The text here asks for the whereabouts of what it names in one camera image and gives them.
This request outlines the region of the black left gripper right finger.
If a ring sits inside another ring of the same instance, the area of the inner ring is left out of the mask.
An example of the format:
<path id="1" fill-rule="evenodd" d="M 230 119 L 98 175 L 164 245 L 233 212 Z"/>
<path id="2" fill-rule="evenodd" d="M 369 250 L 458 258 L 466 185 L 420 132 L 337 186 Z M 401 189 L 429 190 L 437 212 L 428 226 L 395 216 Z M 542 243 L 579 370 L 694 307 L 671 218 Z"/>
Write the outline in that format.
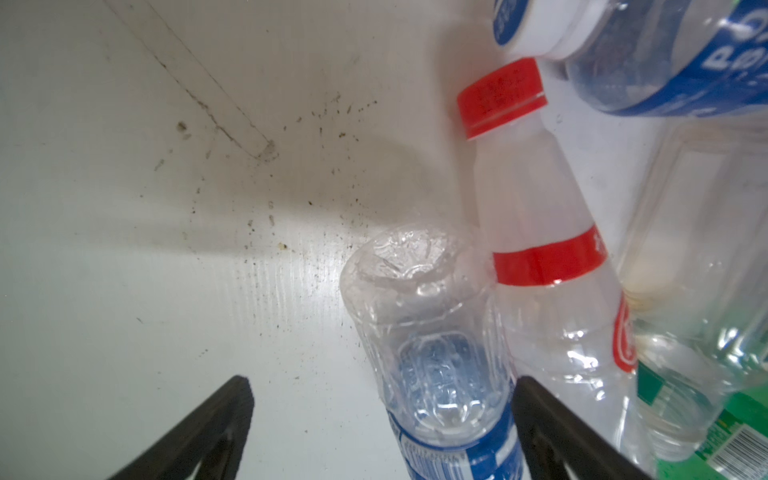
<path id="1" fill-rule="evenodd" d="M 533 479 L 647 479 L 532 377 L 516 382 L 511 409 Z"/>

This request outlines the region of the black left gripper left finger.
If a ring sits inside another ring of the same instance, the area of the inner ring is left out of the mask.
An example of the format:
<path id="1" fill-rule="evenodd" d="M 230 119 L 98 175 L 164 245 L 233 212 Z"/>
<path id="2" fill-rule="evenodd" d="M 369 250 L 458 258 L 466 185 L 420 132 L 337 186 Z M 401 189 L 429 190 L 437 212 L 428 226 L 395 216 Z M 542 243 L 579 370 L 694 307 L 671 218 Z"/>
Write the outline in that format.
<path id="1" fill-rule="evenodd" d="M 114 479 L 234 479 L 254 409 L 249 380 L 236 375 Z"/>

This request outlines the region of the green soda bottle upright-lying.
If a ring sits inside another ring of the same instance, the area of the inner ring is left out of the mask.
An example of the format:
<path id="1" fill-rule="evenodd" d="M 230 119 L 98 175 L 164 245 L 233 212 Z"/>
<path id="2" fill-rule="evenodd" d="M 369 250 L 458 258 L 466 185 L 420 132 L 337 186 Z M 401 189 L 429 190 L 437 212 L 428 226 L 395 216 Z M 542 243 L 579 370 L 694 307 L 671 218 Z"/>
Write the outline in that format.
<path id="1" fill-rule="evenodd" d="M 661 461 L 660 479 L 748 479 L 767 477 L 767 387 L 735 394 L 687 460 Z"/>

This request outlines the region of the clear bottle red cap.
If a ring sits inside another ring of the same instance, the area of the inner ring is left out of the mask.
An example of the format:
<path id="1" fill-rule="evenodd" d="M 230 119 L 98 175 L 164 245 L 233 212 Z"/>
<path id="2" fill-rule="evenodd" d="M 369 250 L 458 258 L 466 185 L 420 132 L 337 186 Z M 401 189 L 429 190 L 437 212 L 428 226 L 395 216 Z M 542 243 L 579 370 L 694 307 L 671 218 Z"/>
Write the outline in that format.
<path id="1" fill-rule="evenodd" d="M 457 98 L 479 229 L 516 379 L 532 377 L 649 475 L 638 355 L 624 291 L 601 233 L 541 111 L 536 62 L 503 66 Z"/>

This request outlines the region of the clear bottle blue label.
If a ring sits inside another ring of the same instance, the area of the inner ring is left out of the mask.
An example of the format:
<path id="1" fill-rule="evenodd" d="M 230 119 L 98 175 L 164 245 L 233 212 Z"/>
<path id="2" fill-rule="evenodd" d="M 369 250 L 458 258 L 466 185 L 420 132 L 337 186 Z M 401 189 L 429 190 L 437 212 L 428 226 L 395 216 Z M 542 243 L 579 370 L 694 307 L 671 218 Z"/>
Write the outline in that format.
<path id="1" fill-rule="evenodd" d="M 414 479 L 519 479 L 514 383 L 474 236 L 442 225 L 380 233 L 345 264 L 340 292 Z"/>

